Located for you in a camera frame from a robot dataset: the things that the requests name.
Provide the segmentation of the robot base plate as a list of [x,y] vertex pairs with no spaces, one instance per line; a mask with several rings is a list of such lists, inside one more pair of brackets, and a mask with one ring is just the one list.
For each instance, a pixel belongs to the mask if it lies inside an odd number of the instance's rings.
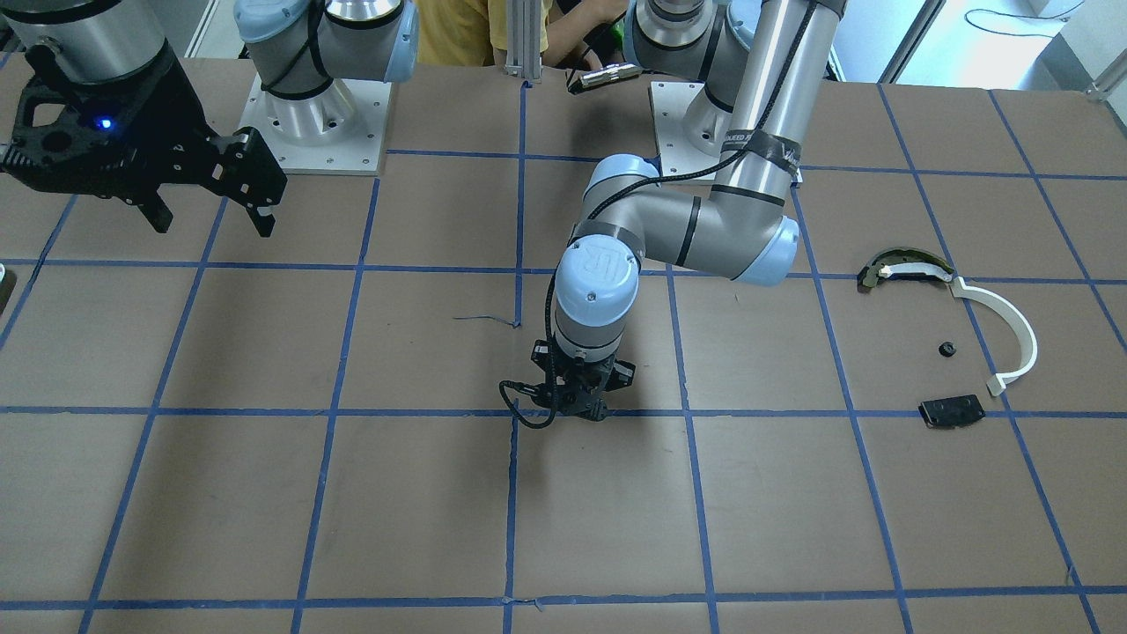
[[[706,93],[704,83],[653,81],[653,132],[659,148],[660,173],[695,173],[721,160],[721,145],[730,125],[730,114],[716,106]],[[725,184],[745,186],[756,191],[773,191],[781,186],[802,182],[801,168],[792,172],[770,166],[757,157],[745,157],[730,168]]]
[[378,176],[392,100],[391,83],[335,79],[323,93],[282,100],[254,77],[239,124],[261,132],[289,175]]

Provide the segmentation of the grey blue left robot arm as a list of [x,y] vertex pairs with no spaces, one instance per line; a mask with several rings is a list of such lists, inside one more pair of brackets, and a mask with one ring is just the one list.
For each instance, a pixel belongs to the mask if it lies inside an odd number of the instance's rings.
[[301,332],[267,334],[278,350],[254,381],[278,389],[254,398],[248,410],[330,416],[372,407],[405,409],[459,370],[482,368],[486,350],[440,343],[447,318],[431,313],[424,291],[438,297],[487,291],[502,276],[520,278],[535,260],[532,245],[511,232],[541,209],[559,221],[577,212],[567,240],[549,247],[554,269],[536,269],[548,286],[533,346],[539,384],[503,379],[502,398],[522,394],[525,407],[549,417],[604,417],[603,396],[630,385],[635,369],[619,356],[639,292],[644,260],[777,285],[792,267],[799,227],[784,213],[804,135],[820,88],[818,61],[841,15],[832,1],[696,1],[681,7],[637,1],[625,11],[625,54],[645,69],[703,80],[700,98],[719,88],[720,120],[707,130],[709,166],[693,173],[659,170],[636,155],[591,164],[580,198],[556,196],[575,184],[579,163],[568,155],[527,155],[525,142],[545,134],[529,120],[527,97],[551,95],[545,84],[520,84],[486,66],[423,66],[415,83],[394,93],[394,120],[417,124],[433,148],[392,144],[356,264],[242,264],[234,256],[210,262],[205,291],[249,304],[254,282],[298,282],[295,297],[353,276],[360,298],[394,309],[418,334],[392,329],[372,361],[353,341],[360,318],[330,322],[341,334],[335,361],[298,356]]

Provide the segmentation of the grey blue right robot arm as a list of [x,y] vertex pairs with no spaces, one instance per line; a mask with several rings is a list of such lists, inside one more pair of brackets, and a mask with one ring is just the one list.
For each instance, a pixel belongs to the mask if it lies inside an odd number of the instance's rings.
[[[410,1],[238,1],[239,36],[264,92],[267,128],[290,144],[358,131],[346,81],[403,83],[417,59]],[[118,198],[158,233],[158,189],[202,186],[243,206],[269,236],[287,178],[256,126],[213,130],[144,1],[5,1],[32,80],[3,144],[3,172],[33,191]]]

